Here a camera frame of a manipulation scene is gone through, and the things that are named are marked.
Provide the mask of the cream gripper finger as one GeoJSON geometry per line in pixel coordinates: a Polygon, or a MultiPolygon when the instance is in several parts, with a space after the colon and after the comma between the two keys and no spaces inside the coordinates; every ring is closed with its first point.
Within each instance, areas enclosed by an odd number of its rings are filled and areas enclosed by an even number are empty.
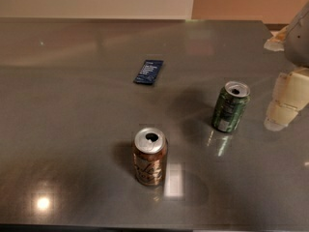
{"type": "Polygon", "coordinates": [[[270,51],[283,51],[284,50],[284,41],[286,39],[288,27],[285,26],[281,30],[273,32],[272,37],[269,38],[265,44],[264,49],[270,51]]]}
{"type": "Polygon", "coordinates": [[[281,72],[267,108],[265,127],[269,131],[286,128],[308,103],[309,69],[297,68],[290,73],[281,72]]]}

